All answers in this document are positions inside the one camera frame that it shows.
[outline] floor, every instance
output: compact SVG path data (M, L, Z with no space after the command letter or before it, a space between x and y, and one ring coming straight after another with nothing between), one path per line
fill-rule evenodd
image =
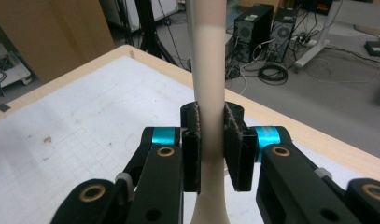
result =
M229 8L227 27L232 25L239 13L238 8ZM317 21L323 20L323 16L317 16ZM177 64L189 69L190 44L185 12L171 15L170 21L170 26L158 23L158 36ZM313 18L305 21L308 26L314 25ZM111 27L111 32L117 46L125 43L120 30ZM138 37L139 32L134 33L136 46L141 41ZM351 25L339 22L331 27L328 39L332 45L362 55L367 55L363 48L364 42L376 40L374 36L362 34ZM292 63L292 57L288 53L287 66ZM298 73L290 68L289 80L284 85L267 85L252 77L255 75L255 72L243 71L243 76L227 80L226 88L242 92L253 101L380 158L380 67L355 59L348 53L325 49ZM10 102L41 85L36 79L25 87L15 84L5 88L6 97L0 98L0 104Z

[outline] gray floor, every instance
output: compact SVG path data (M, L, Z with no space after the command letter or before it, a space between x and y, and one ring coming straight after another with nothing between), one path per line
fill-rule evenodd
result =
M232 25L238 13L236 8L228 11L227 26ZM162 23L158 25L158 35L179 66L188 68L190 43L185 12L178 12L170 18L172 25L169 29L182 65L169 31ZM312 22L309 19L308 26L313 26ZM116 45L124 44L121 32L114 28L111 31ZM333 45L363 55L367 55L364 42L376 40L374 36L359 33L351 25L339 22L331 27L328 39ZM137 45L138 39L135 38L134 42ZM250 72L243 74L257 75ZM380 68L375 65L357 60L347 53L325 49L299 73L295 73L293 68L289 69L289 81L284 85L266 85L256 77L247 77L246 81L245 97L380 158ZM5 90L7 98L0 98L0 104L39 85L41 83L36 81L28 87L8 88ZM245 85L242 77L226 82L226 88L235 92L241 92Z

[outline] computer tower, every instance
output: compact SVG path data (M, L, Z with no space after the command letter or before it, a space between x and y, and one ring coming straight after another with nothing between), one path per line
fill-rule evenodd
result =
M276 63L283 62L296 20L297 10L283 7L277 10L271 31L271 39L274 41L268 45L266 53L266 59L268 61Z
M235 19L233 35L239 37L237 60L249 63L258 44L269 40L274 6L256 4Z

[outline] table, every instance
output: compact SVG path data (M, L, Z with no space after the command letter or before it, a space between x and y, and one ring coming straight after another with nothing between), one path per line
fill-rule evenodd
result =
M114 70L116 68L113 68L111 64L115 64L116 67L119 67L120 64L125 64L125 69L122 70L122 68L120 68L121 70ZM130 75L125 77L129 84L120 84L120 88L121 86L127 88L125 94L128 93L128 95L117 96L115 93L109 94L109 90L114 89L115 84L119 85L115 82L115 78L120 78L118 73L120 71L130 70L131 66L139 67L141 74L140 71L132 71ZM92 79L95 76L101 76L101 71L102 73L106 73L106 78L112 79L109 81L101 80L100 82L94 82ZM141 80L136 80L135 85L132 84L130 80L140 75L145 77ZM81 89L81 87L84 86L93 87L94 92L88 91L89 89ZM177 107L180 106L180 104L183 105L187 103L186 101L193 98L193 96L191 96L191 88L191 74L189 72L148 55L139 49L123 46L9 103L8 105L11 107L10 110L6 113L0 111L0 131L12 132L17 138L9 138L8 136L7 139L4 137L0 138L0 147L5 149L4 151L0 150L0 160L8 161L4 163L5 169L3 170L7 172L7 174L0 176L0 211L4 213L4 215L0 213L0 223L49 222L54 212L50 211L50 209L56 208L57 205L62 202L63 197L67 195L76 184L80 183L79 181L103 175L101 174L101 170L111 175L120 172L126 164L126 161L130 159L131 153L133 153L132 151L121 152L121 147L129 147L135 150L140 141L141 130L145 126L164 124L169 126L172 123L173 125L179 123L179 111L177 111ZM129 95L131 91L139 95ZM84 95L85 98L89 97L91 99L91 97L93 97L93 100L86 102L83 98L77 99L76 96L81 94ZM149 97L151 94L158 94L163 97L152 98ZM117 99L121 100L121 104L109 103L109 100L113 102ZM125 102L128 102L128 99L131 100L131 103L126 105ZM245 109L247 125L285 126L289 130L295 144L300 149L306 151L305 154L311 160L315 161L316 164L325 165L328 169L330 167L333 175L337 178L334 180L339 182L343 188L348 179L359 175L380 180L380 159L301 124L296 120L279 114L265 106L252 102L234 92L226 91L226 101L239 104ZM143 109L142 111L131 110L132 107L141 104L147 104L151 109ZM95 108L93 107L94 105L100 107L98 107L98 112L92 110L92 108ZM29 114L28 120L18 119L20 114L36 111L35 108L41 109L45 113L39 115ZM120 114L115 112L121 110L134 115L133 120L128 120L128 123L125 123L124 126L117 129L122 129L122 133L112 133L111 136L94 139L95 135L103 135L103 133L108 132L110 127L116 128L120 126L119 120L124 119L115 119L120 117ZM164 111L169 118L164 119L161 123L158 119L160 114L154 113L154 110ZM59 117L59 113L63 112L70 115L74 114L74 116L72 118ZM85 112L87 113L87 117L81 117L82 114L80 113ZM101 122L95 119L98 118L100 114L103 114L107 120ZM141 114L141 116L147 118L144 120L139 119L141 116L138 117L137 114ZM49 127L44 127L45 125L43 123L31 122L37 119L44 120L45 125L49 125ZM49 119L57 119L59 122L48 124ZM66 130L68 124L74 125L75 127L85 127L86 123L90 122L94 123L97 128L78 128L71 133L61 133L61 130ZM15 126L15 129L11 126L5 126L4 124L6 123ZM23 133L28 130L24 130L22 127L32 127L34 130L32 130L32 133L26 133L26 135L23 136ZM42 141L35 140L39 136L45 136L45 138L43 138ZM7 152L10 150L9 146L21 146L21 144L23 144L23 150L16 152L16 154L20 155L16 155L17 157L12 158L9 157L8 155L10 154ZM32 147L44 148L45 150L33 152ZM79 156L76 152L69 156L67 156L68 154L66 152L62 153L61 148L65 148L65 151L67 151L68 148L71 147L79 148L78 153L81 150L86 152L84 155L94 153L92 155L97 161L93 157L84 158L82 154ZM98 150L98 147L110 153L120 153L120 157L113 158L112 156L105 155L105 153L101 153ZM22 152L24 153L24 157L28 157L31 160L29 159L30 162L24 162L21 166L16 167L17 164L22 162ZM71 178L68 178L67 174L63 172L67 167L69 167ZM259 168L256 167L255 184L257 184L257 169ZM27 170L34 170L39 176L28 175ZM230 184L228 183L229 181L226 182L226 189L228 189ZM28 186L29 188L22 189L23 186L21 183L24 184L23 186ZM39 186L44 186L45 188L40 190L40 193L37 194ZM26 190L29 191L28 194L23 195L21 192L27 192ZM231 209L229 213L232 223L241 223L244 220L248 220L246 219L247 217L251 220L260 218L257 215L253 216L253 210L257 209L254 205L254 197L255 194L234 193L230 191L230 189L228 190L227 206L229 210ZM251 205L252 207L246 215L238 216L242 211L240 210L240 206L236 205L243 203L245 198L253 202L253 205ZM30 200L30 202L35 203L32 204L32 206L27 206L26 203L21 204L21 202L16 202L17 200L21 200L22 202L28 202ZM186 196L186 200L187 202L193 202L193 195ZM23 209L25 210L23 213L12 213L17 210L23 211ZM193 208L185 208L185 214L190 214L191 209Z

